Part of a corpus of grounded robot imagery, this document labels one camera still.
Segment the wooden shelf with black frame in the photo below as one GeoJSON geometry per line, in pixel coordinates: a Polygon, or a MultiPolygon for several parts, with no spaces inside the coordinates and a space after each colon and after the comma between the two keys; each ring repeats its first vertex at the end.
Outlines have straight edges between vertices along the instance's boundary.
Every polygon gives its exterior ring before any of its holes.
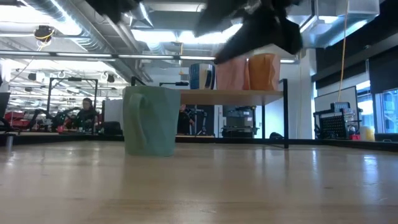
{"type": "Polygon", "coordinates": [[[281,91],[271,90],[179,90],[182,104],[192,105],[266,105],[282,98],[281,91]]]}

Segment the green coffee mug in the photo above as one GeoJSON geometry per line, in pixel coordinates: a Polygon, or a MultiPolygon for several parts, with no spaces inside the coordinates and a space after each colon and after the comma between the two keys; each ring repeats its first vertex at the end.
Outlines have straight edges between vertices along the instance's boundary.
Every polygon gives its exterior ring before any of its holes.
{"type": "Polygon", "coordinates": [[[125,152],[135,156],[174,154],[179,90],[159,86],[128,86],[123,96],[125,152]]]}

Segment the black equipment cabinet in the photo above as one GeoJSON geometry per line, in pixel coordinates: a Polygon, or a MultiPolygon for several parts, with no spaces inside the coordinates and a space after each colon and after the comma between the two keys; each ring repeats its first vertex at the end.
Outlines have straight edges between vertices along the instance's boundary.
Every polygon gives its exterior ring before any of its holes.
{"type": "Polygon", "coordinates": [[[257,134],[256,106],[223,106],[224,138],[254,138],[257,134]]]}

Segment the red bin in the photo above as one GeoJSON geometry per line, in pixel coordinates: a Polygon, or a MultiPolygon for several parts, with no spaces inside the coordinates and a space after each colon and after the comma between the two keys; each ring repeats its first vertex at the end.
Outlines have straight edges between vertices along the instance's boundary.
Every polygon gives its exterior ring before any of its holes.
{"type": "Polygon", "coordinates": [[[7,112],[4,118],[10,123],[13,128],[26,129],[30,124],[30,117],[28,112],[7,112]]]}

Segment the blue and white coffee mug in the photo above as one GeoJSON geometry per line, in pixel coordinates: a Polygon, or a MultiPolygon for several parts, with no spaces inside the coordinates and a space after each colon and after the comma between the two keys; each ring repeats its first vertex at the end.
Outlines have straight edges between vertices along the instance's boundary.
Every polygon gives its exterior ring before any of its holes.
{"type": "Polygon", "coordinates": [[[206,63],[194,63],[189,67],[190,89],[209,89],[215,87],[215,66],[206,63]]]}

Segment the person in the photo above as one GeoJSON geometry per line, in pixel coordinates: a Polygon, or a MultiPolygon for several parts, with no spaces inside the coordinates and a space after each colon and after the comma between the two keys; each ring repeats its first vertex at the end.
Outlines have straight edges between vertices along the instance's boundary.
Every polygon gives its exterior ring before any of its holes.
{"type": "Polygon", "coordinates": [[[186,105],[181,105],[178,113],[177,134],[190,134],[191,126],[194,124],[195,120],[189,115],[186,105]]]}
{"type": "Polygon", "coordinates": [[[90,98],[84,98],[82,101],[82,109],[78,112],[75,120],[75,126],[82,131],[94,130],[98,122],[98,113],[93,107],[90,98]]]}

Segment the white board panel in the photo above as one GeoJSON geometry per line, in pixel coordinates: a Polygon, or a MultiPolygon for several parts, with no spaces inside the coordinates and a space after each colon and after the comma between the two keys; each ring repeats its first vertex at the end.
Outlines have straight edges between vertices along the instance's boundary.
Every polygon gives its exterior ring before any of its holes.
{"type": "MultiPolygon", "coordinates": [[[[315,101],[315,111],[325,111],[331,108],[332,103],[338,102],[339,91],[334,91],[327,93],[325,95],[318,96],[314,99],[315,101]]],[[[351,86],[349,88],[344,88],[340,91],[340,102],[348,102],[352,110],[358,109],[357,101],[357,90],[356,86],[351,86]]]]}

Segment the long ceiling light strip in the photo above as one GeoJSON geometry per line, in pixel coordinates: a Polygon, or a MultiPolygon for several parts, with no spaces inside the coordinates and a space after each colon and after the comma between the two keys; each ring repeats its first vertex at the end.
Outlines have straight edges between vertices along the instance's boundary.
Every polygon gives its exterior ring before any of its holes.
{"type": "Polygon", "coordinates": [[[0,57],[62,57],[62,58],[93,58],[94,60],[110,59],[138,59],[138,60],[197,60],[214,61],[214,57],[191,55],[143,55],[143,54],[96,54],[96,53],[71,53],[71,52],[42,52],[21,50],[0,50],[0,57]]]}

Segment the orange floral patterned coffee mug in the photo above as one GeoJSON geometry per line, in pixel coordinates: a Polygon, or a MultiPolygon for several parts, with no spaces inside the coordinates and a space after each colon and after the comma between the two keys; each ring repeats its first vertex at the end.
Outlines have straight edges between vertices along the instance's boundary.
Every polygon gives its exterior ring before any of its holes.
{"type": "Polygon", "coordinates": [[[280,57],[276,54],[257,54],[248,60],[249,85],[252,90],[278,90],[280,57]]]}

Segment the black pegboard rack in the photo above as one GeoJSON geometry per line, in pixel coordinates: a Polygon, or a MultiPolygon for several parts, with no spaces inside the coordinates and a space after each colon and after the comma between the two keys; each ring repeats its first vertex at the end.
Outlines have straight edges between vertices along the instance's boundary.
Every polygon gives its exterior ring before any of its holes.
{"type": "Polygon", "coordinates": [[[351,139],[359,133],[359,120],[348,102],[330,104],[330,109],[313,114],[316,139],[351,139]]]}

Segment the pink coffee mug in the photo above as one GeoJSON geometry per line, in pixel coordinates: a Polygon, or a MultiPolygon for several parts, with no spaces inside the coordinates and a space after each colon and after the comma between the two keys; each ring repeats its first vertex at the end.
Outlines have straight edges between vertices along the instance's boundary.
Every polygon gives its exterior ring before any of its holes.
{"type": "Polygon", "coordinates": [[[247,58],[240,56],[216,65],[217,90],[249,90],[247,58]]]}

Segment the silver ceiling air duct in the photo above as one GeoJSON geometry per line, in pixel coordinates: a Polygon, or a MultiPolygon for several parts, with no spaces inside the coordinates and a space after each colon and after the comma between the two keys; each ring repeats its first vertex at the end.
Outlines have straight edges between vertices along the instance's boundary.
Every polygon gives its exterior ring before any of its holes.
{"type": "Polygon", "coordinates": [[[129,19],[129,26],[132,29],[149,28],[153,29],[153,23],[149,17],[149,13],[143,0],[126,0],[127,12],[124,13],[129,19]]]}

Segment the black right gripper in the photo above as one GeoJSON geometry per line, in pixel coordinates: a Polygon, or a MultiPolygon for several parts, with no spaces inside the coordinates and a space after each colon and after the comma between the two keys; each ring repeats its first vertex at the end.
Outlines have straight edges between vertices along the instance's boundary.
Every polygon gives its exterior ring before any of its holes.
{"type": "MultiPolygon", "coordinates": [[[[250,15],[242,27],[215,55],[214,63],[249,53],[260,47],[274,44],[289,54],[296,54],[303,47],[298,24],[288,20],[287,8],[298,6],[303,0],[261,0],[260,6],[250,15]]],[[[248,0],[207,0],[193,35],[199,37],[212,32],[226,17],[241,9],[248,0]]]]}

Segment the yellow bottle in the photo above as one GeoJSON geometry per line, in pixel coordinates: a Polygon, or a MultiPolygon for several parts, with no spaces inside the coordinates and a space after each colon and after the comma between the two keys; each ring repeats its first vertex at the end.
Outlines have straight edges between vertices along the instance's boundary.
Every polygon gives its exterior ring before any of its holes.
{"type": "Polygon", "coordinates": [[[362,126],[359,129],[360,138],[362,141],[375,141],[375,129],[370,126],[362,126]]]}

